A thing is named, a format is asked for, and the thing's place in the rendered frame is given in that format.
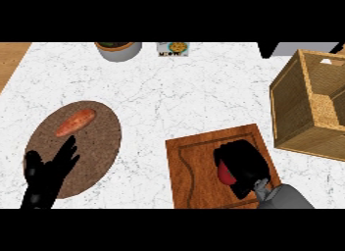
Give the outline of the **orange sweet potato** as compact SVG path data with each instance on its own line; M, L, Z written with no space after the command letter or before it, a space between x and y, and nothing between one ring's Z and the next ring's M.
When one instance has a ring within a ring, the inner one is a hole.
M97 111L94 109L84 109L78 111L60 125L56 131L56 136L63 137L82 130L91 124L96 117Z

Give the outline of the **wicker basket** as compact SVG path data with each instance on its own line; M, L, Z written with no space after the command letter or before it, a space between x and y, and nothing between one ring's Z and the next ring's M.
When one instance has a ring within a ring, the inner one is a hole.
M274 147L345 162L345 55L300 50L270 98Z

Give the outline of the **brown wooden cutting board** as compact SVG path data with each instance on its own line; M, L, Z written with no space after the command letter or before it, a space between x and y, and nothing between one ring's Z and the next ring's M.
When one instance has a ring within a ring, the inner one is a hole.
M258 125L243 125L167 141L172 200L177 209L255 209L255 192L240 199L232 187L221 183L214 151L223 144L245 139L255 146L269 163L272 181L267 188L282 184Z

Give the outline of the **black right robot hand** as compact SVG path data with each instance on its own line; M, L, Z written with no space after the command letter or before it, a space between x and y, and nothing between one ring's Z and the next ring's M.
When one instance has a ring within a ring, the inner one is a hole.
M243 200L254 190L255 183L266 178L272 180L269 163L258 149L245 139L223 144L214 151L214 158L217 168L224 162L238 178L238 183L229 187Z

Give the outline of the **dark grey appliance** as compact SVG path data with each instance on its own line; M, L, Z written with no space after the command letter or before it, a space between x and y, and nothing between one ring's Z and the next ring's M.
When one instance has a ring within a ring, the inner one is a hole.
M294 56L300 49L337 54L344 49L344 42L260 42L261 57Z

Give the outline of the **red tomato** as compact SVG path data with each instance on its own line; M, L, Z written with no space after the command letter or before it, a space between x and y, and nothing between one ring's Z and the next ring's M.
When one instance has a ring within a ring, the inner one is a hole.
M238 178L235 177L224 162L220 163L218 178L220 178L221 183L226 185L233 185L238 183Z

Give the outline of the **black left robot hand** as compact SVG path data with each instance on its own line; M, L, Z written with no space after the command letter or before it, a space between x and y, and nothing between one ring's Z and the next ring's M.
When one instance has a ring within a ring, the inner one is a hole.
M70 136L54 159L47 163L35 150L28 153L25 175L29 188L22 204L23 209L53 208L65 179L81 159L81 156L75 155L76 151L76 137Z

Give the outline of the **grey plant pot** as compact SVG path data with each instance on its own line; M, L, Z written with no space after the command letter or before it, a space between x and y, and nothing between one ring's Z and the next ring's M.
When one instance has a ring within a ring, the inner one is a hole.
M97 47L103 57L110 62L127 62L140 53L143 49L141 42L113 42L113 46L107 47L100 42L97 42Z

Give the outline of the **small printed box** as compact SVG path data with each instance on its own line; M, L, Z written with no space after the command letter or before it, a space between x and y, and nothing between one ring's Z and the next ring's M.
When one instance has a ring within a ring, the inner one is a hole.
M159 42L158 52L161 57L187 57L189 56L189 42Z

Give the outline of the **brown oval placemat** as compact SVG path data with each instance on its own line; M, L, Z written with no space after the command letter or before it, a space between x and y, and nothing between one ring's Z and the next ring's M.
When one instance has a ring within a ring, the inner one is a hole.
M69 138L57 137L56 132L65 121L85 109L97 112L96 119L76 133L76 154L79 162L65 179L59 199L87 191L104 177L121 147L122 130L118 115L112 108L97 101L79 101L63 106L42 121L31 138L26 152L35 150L47 163Z

